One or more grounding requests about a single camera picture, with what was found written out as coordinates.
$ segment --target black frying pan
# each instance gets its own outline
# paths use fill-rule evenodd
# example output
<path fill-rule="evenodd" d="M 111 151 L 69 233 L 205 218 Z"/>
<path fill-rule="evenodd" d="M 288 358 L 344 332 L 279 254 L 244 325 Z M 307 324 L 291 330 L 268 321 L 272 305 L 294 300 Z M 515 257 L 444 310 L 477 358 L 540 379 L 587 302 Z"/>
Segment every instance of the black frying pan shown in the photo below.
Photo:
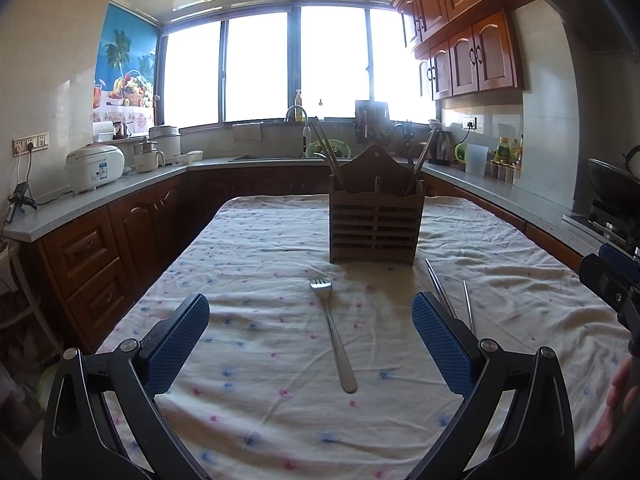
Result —
<path fill-rule="evenodd" d="M 621 213 L 640 216 L 640 180 L 629 171 L 590 158 L 589 175 L 602 202 Z"/>

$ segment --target metal screw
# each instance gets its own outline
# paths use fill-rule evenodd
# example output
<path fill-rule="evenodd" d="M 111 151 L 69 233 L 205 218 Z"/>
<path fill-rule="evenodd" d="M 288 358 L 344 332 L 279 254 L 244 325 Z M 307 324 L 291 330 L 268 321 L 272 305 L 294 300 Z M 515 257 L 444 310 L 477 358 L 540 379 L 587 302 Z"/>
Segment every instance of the metal screw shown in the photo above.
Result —
<path fill-rule="evenodd" d="M 493 339 L 482 339 L 480 346 L 485 352 L 495 352 L 498 349 L 498 343 Z"/>
<path fill-rule="evenodd" d="M 123 352 L 131 352 L 135 350 L 138 346 L 138 342 L 135 339 L 125 339 L 122 343 L 120 343 L 120 350 Z"/>
<path fill-rule="evenodd" d="M 548 346 L 543 346 L 540 349 L 540 353 L 547 359 L 553 359 L 554 357 L 556 357 L 556 353 Z"/>
<path fill-rule="evenodd" d="M 62 357 L 69 360 L 69 359 L 73 359 L 74 357 L 76 357 L 78 355 L 78 350 L 75 348 L 67 348 L 65 350 L 65 353 L 62 354 Z"/>

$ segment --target wall outlet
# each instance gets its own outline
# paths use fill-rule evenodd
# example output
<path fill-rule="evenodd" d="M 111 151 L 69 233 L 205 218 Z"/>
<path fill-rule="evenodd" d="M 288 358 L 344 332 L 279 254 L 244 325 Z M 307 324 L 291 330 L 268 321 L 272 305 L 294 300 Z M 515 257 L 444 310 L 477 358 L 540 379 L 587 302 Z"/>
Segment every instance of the wall outlet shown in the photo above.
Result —
<path fill-rule="evenodd" d="M 463 130 L 475 130 L 478 127 L 478 118 L 468 117 L 462 121 Z"/>
<path fill-rule="evenodd" d="M 32 152 L 38 150 L 46 150 L 49 147 L 49 133 L 40 134 L 37 136 L 21 137 L 20 139 L 14 139 L 11 141 L 12 153 L 14 156 L 23 155 L 29 153 L 28 145 L 33 145 Z"/>

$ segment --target countertop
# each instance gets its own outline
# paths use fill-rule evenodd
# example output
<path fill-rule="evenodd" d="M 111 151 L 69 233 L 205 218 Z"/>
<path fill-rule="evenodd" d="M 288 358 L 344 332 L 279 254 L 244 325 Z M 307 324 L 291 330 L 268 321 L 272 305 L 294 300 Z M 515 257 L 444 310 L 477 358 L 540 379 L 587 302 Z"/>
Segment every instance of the countertop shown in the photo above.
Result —
<path fill-rule="evenodd" d="M 405 159 L 397 159 L 406 164 Z M 65 195 L 55 202 L 28 212 L 23 218 L 4 227 L 3 235 L 22 242 L 33 242 L 61 225 L 99 208 L 113 200 L 133 193 L 186 171 L 211 170 L 213 168 L 260 168 L 269 166 L 323 166 L 324 160 L 309 158 L 272 158 L 229 160 L 229 157 L 206 158 L 188 166 L 166 166 L 150 173 L 132 173 L 115 182 L 105 184 L 95 191 L 79 195 Z M 545 198 L 524 189 L 505 184 L 491 177 L 467 174 L 457 167 L 425 164 L 422 171 L 474 193 L 489 202 L 517 215 L 558 238 L 582 255 L 597 252 L 598 247 L 585 238 L 569 231 L 562 224 L 562 216 L 570 211 Z"/>

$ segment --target white bowl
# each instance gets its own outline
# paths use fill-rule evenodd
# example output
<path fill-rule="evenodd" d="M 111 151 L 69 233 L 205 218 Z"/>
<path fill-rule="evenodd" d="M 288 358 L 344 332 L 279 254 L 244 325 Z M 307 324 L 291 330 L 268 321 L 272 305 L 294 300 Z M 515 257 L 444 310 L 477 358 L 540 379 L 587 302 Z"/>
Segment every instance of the white bowl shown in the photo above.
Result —
<path fill-rule="evenodd" d="M 199 160 L 202 160 L 202 158 L 204 157 L 204 152 L 202 150 L 193 150 L 192 152 L 189 152 L 187 155 L 192 155 L 192 154 L 193 154 L 194 162 L 198 162 Z"/>
<path fill-rule="evenodd" d="M 193 153 L 187 153 L 185 155 L 176 155 L 175 158 L 180 164 L 191 164 L 194 157 Z"/>

